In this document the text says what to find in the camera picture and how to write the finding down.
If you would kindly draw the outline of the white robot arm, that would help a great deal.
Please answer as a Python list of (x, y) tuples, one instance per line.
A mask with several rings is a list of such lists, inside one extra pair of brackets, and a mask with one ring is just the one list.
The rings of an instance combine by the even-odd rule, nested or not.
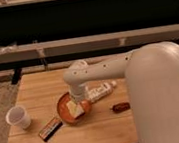
[(158, 42), (99, 64), (78, 60), (63, 74), (74, 100), (88, 81), (125, 79), (138, 143), (179, 143), (179, 45)]

